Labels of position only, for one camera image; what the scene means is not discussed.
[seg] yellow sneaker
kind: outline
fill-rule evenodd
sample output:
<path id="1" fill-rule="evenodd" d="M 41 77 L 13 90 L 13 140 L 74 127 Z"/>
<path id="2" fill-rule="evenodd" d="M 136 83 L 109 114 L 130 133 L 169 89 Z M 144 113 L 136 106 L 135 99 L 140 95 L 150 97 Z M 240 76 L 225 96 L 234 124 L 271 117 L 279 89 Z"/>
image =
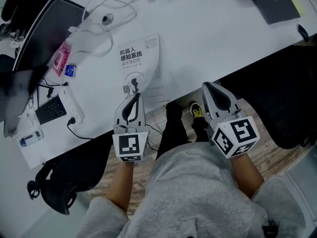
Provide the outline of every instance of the yellow sneaker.
<path id="1" fill-rule="evenodd" d="M 193 115 L 193 118 L 197 118 L 197 117 L 204 117 L 203 116 L 203 110 L 202 108 L 199 106 L 199 104 L 197 102 L 192 102 L 190 105 L 190 111 Z"/>

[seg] leg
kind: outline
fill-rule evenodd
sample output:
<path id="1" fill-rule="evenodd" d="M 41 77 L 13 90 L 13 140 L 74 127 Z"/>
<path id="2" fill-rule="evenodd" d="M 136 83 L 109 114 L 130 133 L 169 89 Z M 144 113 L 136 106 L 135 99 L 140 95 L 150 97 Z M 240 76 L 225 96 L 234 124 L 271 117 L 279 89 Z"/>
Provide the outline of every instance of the leg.
<path id="1" fill-rule="evenodd" d="M 190 110 L 194 118 L 192 128 L 197 135 L 196 142 L 209 142 L 207 132 L 205 131 L 208 123 L 203 116 L 202 108 L 197 102 L 193 102 L 191 104 Z"/>
<path id="2" fill-rule="evenodd" d="M 163 136 L 158 148 L 158 157 L 163 153 L 188 143 L 186 130 L 182 122 L 183 110 L 175 102 L 171 102 L 166 106 L 167 123 L 163 132 Z"/>

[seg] gray laptop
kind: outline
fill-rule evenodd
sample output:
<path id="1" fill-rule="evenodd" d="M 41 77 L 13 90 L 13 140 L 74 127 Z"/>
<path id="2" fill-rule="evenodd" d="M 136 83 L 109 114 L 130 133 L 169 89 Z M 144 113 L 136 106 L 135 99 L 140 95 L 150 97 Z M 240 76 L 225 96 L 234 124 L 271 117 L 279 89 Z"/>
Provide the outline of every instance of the gray laptop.
<path id="1" fill-rule="evenodd" d="M 253 0 L 268 24 L 301 17 L 292 0 Z"/>

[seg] keyboard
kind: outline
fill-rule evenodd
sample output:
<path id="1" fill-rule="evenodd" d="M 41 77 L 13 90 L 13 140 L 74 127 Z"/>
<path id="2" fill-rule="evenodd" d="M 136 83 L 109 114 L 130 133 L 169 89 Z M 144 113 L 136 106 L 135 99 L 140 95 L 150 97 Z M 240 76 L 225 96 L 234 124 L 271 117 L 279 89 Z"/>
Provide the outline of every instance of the keyboard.
<path id="1" fill-rule="evenodd" d="M 66 115 L 66 110 L 57 95 L 35 111 L 40 124 L 45 124 L 56 118 Z"/>

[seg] pink package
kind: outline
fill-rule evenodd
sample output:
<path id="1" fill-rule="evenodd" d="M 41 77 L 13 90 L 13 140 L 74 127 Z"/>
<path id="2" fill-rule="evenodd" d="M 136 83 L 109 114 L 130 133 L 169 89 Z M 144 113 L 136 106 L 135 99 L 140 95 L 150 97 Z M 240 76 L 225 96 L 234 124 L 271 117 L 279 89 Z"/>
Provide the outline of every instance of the pink package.
<path id="1" fill-rule="evenodd" d="M 64 68 L 66 66 L 71 46 L 67 43 L 63 43 L 60 45 L 59 49 L 56 51 L 54 62 L 53 62 L 53 70 L 60 77 L 64 72 Z"/>

